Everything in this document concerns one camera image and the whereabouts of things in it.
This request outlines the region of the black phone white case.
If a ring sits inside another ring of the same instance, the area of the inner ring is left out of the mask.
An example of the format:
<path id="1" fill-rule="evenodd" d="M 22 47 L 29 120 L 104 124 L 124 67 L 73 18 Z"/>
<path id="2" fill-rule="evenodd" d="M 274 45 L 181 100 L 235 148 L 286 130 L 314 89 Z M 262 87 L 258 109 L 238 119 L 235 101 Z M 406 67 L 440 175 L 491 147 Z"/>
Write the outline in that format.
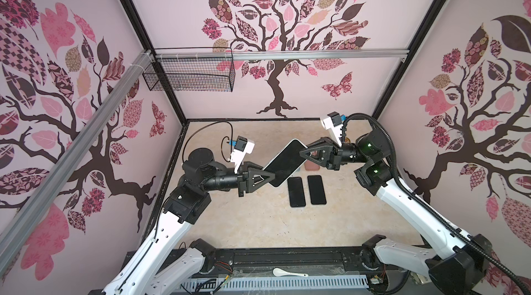
<path id="1" fill-rule="evenodd" d="M 264 167 L 264 171 L 275 174 L 269 182 L 271 186 L 279 187 L 303 165 L 306 159 L 300 153 L 305 149 L 306 145 L 293 139 Z"/>

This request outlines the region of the black smartphone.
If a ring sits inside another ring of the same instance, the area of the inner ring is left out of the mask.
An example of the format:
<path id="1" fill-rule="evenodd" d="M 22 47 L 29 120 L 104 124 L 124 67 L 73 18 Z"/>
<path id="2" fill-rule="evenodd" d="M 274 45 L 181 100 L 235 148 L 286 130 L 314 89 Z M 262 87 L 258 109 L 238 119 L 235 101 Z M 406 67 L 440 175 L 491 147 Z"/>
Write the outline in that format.
<path id="1" fill-rule="evenodd" d="M 327 201 L 322 176 L 312 175 L 308 176 L 307 179 L 308 189 L 311 197 L 311 204 L 325 205 Z"/>

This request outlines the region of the black phone clear case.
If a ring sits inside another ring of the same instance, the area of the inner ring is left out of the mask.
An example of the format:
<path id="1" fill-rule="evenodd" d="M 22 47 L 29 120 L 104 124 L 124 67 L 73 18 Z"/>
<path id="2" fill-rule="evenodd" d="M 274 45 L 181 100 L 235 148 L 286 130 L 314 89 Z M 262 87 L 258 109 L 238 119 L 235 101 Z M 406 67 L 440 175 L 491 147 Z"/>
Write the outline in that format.
<path id="1" fill-rule="evenodd" d="M 300 177 L 290 177 L 288 179 L 288 195 L 292 208 L 301 208 L 306 206 L 304 194 L 304 185 Z"/>

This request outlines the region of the pink phone case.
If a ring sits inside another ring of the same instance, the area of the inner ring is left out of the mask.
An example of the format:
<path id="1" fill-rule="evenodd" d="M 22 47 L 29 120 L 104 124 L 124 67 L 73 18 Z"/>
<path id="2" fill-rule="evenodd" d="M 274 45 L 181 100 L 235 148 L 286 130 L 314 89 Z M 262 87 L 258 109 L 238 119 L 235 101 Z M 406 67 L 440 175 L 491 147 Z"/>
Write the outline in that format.
<path id="1" fill-rule="evenodd" d="M 321 166 L 316 164 L 313 160 L 306 160 L 304 163 L 304 169 L 306 171 L 319 171 Z"/>

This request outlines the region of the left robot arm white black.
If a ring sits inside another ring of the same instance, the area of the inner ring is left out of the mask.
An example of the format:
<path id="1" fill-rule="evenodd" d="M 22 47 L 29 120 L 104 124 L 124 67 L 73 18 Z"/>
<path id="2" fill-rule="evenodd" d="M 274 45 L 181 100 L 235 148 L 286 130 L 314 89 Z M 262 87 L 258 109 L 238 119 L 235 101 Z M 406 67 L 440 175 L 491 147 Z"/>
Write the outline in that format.
<path id="1" fill-rule="evenodd" d="M 206 210 L 211 191 L 235 189 L 244 196 L 275 179 L 274 173 L 252 162 L 227 168 L 215 161 L 208 148 L 192 151 L 183 170 L 155 227 L 103 294 L 171 294 L 201 270 L 210 271 L 216 249 L 203 240 L 194 241 L 169 266 L 163 263 Z"/>

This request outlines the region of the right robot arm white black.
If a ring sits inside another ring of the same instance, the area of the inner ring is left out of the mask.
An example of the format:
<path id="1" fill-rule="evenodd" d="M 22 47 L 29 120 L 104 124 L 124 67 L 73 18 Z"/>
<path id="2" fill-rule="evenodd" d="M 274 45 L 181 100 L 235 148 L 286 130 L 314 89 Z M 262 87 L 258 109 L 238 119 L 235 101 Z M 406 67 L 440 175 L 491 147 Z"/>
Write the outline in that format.
<path id="1" fill-rule="evenodd" d="M 415 247 L 377 235 L 365 243 L 370 260 L 425 276 L 444 294 L 470 294 L 489 266 L 473 245 L 489 252 L 490 242 L 481 235 L 471 237 L 437 212 L 429 212 L 402 179 L 394 179 L 385 163 L 391 152 L 388 137 L 374 129 L 355 143 L 337 144 L 323 137 L 301 150 L 300 156 L 330 170 L 361 162 L 355 170 L 360 185 L 398 212 L 429 244 Z"/>

